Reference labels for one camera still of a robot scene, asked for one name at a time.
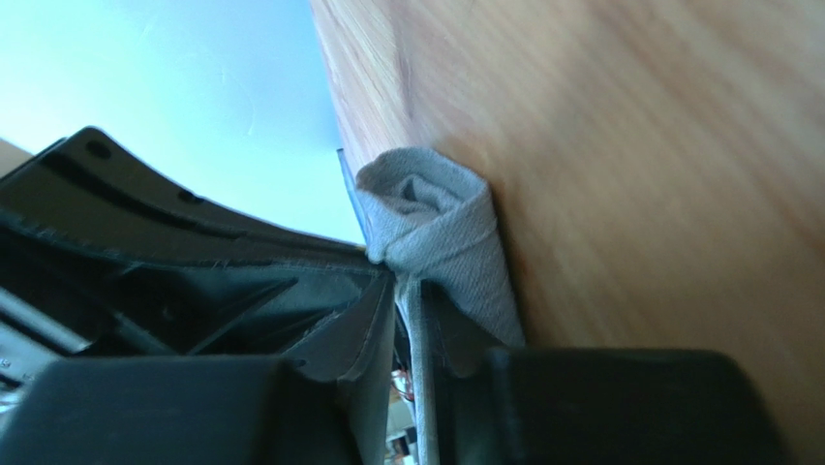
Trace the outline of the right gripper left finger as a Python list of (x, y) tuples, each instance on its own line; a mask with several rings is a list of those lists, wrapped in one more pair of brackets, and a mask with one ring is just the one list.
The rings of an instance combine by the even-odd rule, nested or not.
[(372, 279), (360, 298), (318, 322), (283, 352), (318, 399), (299, 424), (313, 441), (300, 463), (381, 464), (392, 367), (394, 278)]

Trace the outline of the grey cloth napkin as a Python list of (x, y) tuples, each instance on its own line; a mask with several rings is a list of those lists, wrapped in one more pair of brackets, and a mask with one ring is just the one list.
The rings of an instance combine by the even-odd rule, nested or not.
[(526, 344), (490, 186), (424, 147), (385, 151), (355, 176), (367, 257), (397, 278), (395, 303), (410, 341), (417, 454), (438, 464), (434, 354), (424, 310), (434, 284), (461, 315), (509, 347)]

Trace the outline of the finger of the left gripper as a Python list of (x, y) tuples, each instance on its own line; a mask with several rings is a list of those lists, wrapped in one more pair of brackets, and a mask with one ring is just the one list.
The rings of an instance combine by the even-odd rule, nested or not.
[(62, 357), (274, 355), (355, 303), (377, 266), (112, 261), (1, 224), (1, 384)]
[(357, 247), (225, 208), (145, 165), (96, 127), (1, 179), (1, 224), (58, 248), (149, 264), (366, 264)]

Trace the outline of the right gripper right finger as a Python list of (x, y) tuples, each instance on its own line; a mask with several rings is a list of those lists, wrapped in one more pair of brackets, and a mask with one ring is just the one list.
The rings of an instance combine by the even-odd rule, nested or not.
[(422, 283), (422, 310), (431, 350), (438, 458), (442, 464), (499, 464), (487, 353), (503, 343), (432, 281)]

